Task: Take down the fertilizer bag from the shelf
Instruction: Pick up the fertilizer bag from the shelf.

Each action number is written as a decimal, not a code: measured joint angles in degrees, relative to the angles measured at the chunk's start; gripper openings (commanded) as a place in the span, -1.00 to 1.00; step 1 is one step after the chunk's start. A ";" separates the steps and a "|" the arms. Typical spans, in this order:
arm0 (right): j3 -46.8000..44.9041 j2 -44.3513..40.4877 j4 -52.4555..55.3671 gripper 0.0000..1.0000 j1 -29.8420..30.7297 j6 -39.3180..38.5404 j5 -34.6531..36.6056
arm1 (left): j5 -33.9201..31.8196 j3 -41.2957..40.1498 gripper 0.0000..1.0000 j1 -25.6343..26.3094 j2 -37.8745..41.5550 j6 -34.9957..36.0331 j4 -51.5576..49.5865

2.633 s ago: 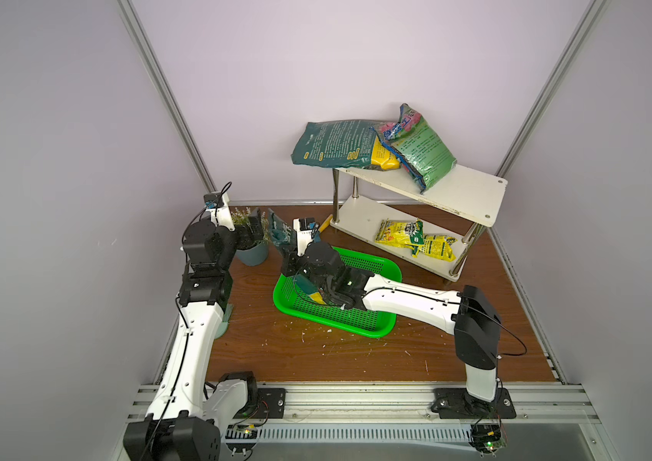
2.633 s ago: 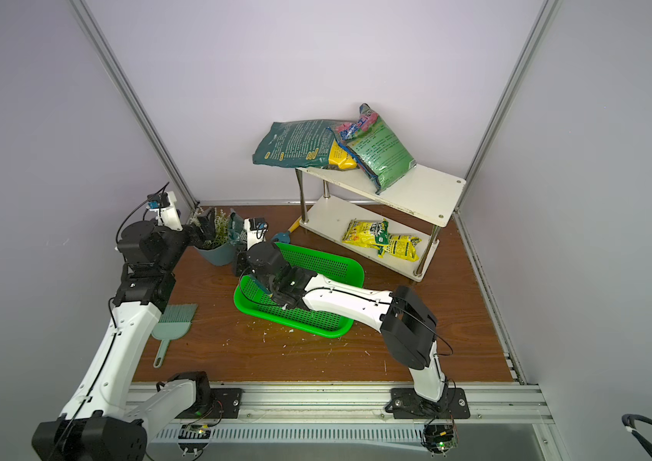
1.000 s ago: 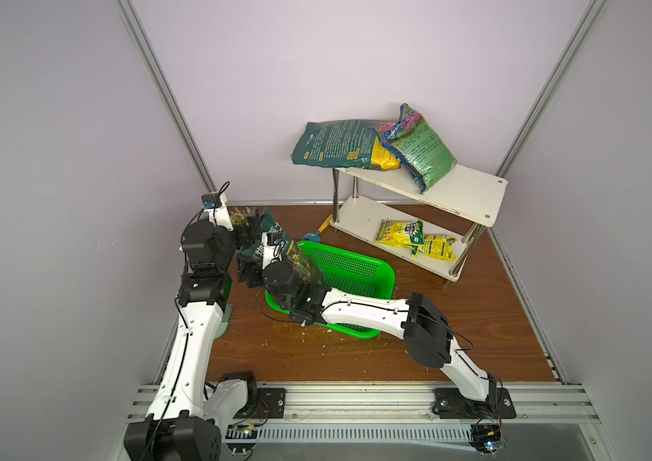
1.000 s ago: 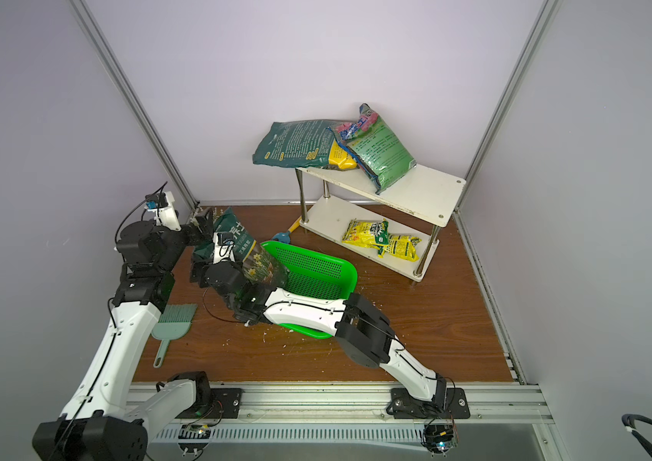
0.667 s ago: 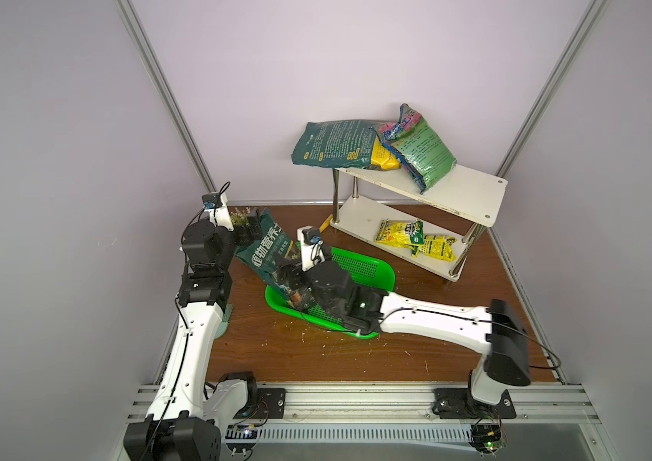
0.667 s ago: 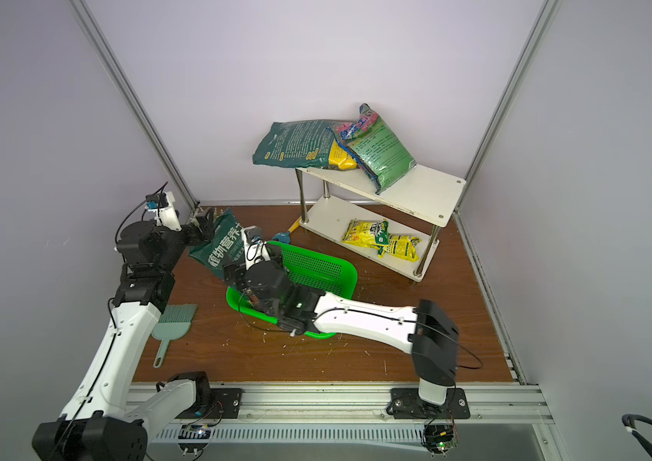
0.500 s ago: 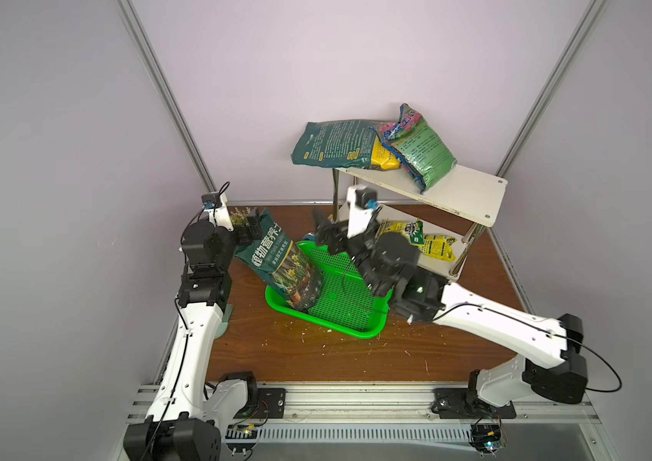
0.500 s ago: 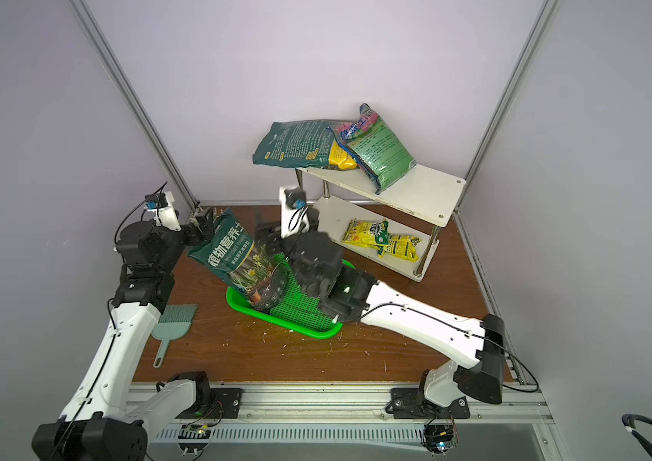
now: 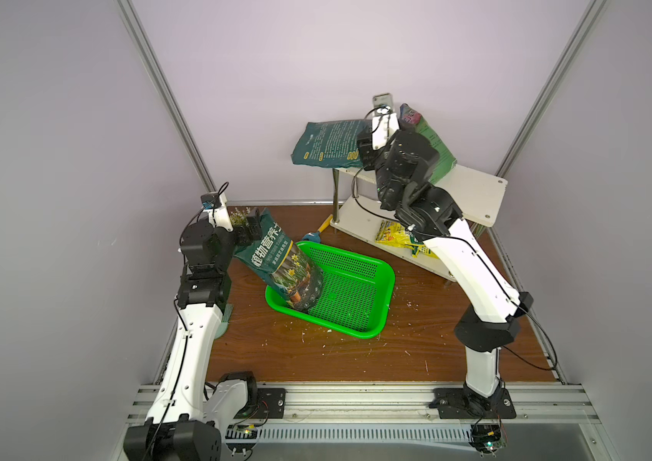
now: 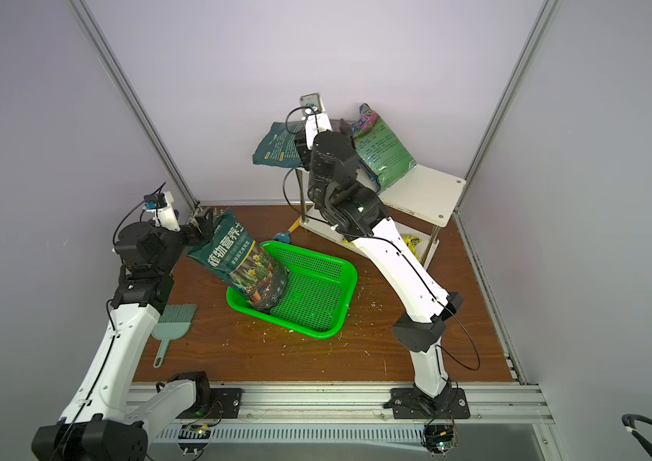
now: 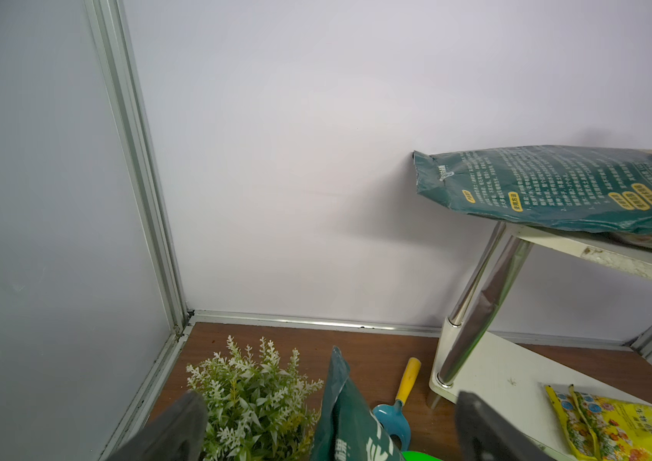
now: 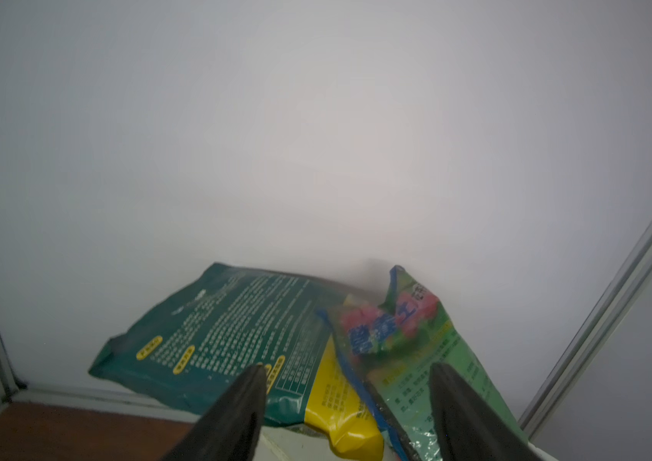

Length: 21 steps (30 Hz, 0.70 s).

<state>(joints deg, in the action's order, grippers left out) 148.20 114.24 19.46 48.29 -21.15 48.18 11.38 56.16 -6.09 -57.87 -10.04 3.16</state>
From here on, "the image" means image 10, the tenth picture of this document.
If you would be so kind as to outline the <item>dark green flower soil bag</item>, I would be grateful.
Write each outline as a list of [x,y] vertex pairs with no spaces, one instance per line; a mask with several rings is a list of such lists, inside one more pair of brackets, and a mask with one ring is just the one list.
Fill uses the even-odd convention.
[[287,292],[289,269],[252,238],[231,209],[214,217],[211,239],[189,248],[187,257],[211,271],[258,312],[272,311]]

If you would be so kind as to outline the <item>light green blue-edged bag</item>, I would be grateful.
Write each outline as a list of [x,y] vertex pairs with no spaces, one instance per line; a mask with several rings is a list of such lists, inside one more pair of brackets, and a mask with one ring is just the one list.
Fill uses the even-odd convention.
[[356,150],[377,192],[401,180],[417,162],[383,117],[367,104],[358,110],[352,124]]

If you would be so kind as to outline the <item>teal and yellow fertilizer bag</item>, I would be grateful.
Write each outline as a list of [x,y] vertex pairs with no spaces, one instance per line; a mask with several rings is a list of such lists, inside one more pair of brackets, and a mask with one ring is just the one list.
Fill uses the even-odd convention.
[[301,167],[295,139],[304,128],[304,122],[273,122],[252,155],[252,163],[286,169]]

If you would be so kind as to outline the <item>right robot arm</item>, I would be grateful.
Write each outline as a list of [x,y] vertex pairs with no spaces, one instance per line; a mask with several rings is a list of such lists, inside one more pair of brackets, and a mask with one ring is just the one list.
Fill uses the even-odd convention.
[[449,380],[441,337],[462,297],[429,275],[378,194],[358,181],[360,160],[349,134],[333,131],[325,114],[307,115],[304,122],[295,146],[309,173],[307,196],[318,220],[362,251],[398,295],[405,313],[393,325],[393,335],[410,352],[415,388],[436,398]]

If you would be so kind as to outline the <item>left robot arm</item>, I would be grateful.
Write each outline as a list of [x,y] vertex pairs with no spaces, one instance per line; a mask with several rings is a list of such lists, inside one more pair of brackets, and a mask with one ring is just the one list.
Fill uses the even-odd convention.
[[197,212],[179,230],[136,222],[114,249],[118,287],[93,363],[57,423],[39,428],[31,451],[39,460],[143,460],[148,447],[180,415],[207,414],[214,400],[203,372],[177,374],[134,411],[126,407],[145,344],[171,293],[172,270],[187,248],[212,238],[214,212]]

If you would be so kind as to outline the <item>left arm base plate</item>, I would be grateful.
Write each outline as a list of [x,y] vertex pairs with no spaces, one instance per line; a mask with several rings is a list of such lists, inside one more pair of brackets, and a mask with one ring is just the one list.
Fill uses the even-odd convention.
[[242,388],[214,387],[206,403],[193,405],[182,412],[178,419],[235,420],[239,418],[242,395]]

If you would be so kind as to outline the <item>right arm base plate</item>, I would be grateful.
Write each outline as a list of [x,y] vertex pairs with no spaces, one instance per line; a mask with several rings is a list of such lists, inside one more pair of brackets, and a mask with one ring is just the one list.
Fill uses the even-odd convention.
[[449,385],[437,397],[430,397],[415,387],[392,388],[383,408],[391,410],[393,418],[398,420],[468,420],[471,417],[464,390]]

